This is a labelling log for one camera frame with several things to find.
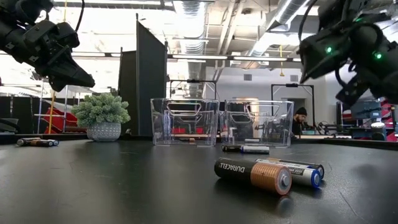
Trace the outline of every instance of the beanie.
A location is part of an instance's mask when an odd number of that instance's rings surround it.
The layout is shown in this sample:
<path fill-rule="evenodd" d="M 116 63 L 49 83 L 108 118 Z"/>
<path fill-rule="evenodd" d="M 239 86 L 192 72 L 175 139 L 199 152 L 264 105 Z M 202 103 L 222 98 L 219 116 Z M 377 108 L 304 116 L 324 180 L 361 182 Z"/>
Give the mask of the beanie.
<path fill-rule="evenodd" d="M 296 114 L 299 114 L 299 115 L 307 115 L 307 110 L 305 109 L 305 108 L 303 108 L 303 107 L 301 107 L 301 108 L 299 108 L 297 111 L 296 111 Z"/>

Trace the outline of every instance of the white wall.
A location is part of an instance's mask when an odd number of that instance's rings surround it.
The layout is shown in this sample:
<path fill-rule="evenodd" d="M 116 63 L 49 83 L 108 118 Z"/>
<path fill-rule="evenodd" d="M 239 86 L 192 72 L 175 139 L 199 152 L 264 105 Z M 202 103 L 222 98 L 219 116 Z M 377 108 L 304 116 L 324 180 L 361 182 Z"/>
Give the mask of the white wall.
<path fill-rule="evenodd" d="M 211 80 L 214 74 L 214 69 L 208 67 L 207 79 Z M 284 77 L 281 77 L 280 69 L 273 71 L 268 69 L 250 69 L 243 70 L 240 68 L 225 68 L 217 83 L 217 92 L 220 100 L 232 100 L 235 97 L 254 97 L 259 100 L 271 100 L 271 84 L 285 84 L 291 83 L 290 75 L 299 75 L 299 69 L 283 69 Z M 252 81 L 244 81 L 243 74 L 251 74 Z M 348 68 L 343 67 L 340 70 L 340 76 L 346 82 L 352 77 L 353 73 L 348 73 Z M 328 123 L 336 122 L 336 100 L 335 95 L 341 90 L 340 85 L 336 81 L 335 74 L 327 74 L 324 77 L 316 80 L 309 80 L 308 85 L 314 85 L 315 92 L 315 121 L 327 121 Z M 209 88 L 206 89 L 206 98 L 214 98 L 214 92 Z M 312 124 L 312 97 L 302 88 L 286 88 L 282 87 L 274 95 L 274 100 L 281 100 L 282 98 L 305 98 L 307 109 L 307 121 Z"/>

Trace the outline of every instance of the desk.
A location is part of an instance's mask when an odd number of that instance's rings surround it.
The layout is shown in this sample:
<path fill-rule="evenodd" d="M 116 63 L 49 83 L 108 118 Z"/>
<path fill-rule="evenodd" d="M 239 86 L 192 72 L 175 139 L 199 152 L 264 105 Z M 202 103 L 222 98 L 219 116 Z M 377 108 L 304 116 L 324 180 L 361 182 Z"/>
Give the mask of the desk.
<path fill-rule="evenodd" d="M 271 150 L 322 163 L 318 190 L 288 197 L 220 180 L 217 147 L 150 141 L 62 141 L 59 147 L 0 146 L 0 223 L 398 223 L 398 152 L 323 144 Z"/>

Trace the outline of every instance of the duracell logo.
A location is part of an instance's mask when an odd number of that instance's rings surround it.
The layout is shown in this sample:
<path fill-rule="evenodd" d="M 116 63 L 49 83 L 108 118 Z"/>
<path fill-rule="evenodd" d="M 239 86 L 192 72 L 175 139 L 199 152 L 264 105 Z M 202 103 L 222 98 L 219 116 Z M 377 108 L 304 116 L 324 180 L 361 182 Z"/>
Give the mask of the duracell logo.
<path fill-rule="evenodd" d="M 244 172 L 245 167 L 220 163 L 220 168 L 235 171 L 235 172 Z"/>

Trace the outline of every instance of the potted plant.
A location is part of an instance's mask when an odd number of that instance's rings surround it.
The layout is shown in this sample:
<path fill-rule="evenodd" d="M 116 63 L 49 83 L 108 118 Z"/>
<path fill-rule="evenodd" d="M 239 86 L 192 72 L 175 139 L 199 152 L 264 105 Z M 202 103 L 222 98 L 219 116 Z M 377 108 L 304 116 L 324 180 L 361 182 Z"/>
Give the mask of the potted plant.
<path fill-rule="evenodd" d="M 126 110 L 129 103 L 120 96 L 102 93 L 85 96 L 84 102 L 72 108 L 77 125 L 87 128 L 87 136 L 94 141 L 115 141 L 120 137 L 121 124 L 130 120 Z"/>

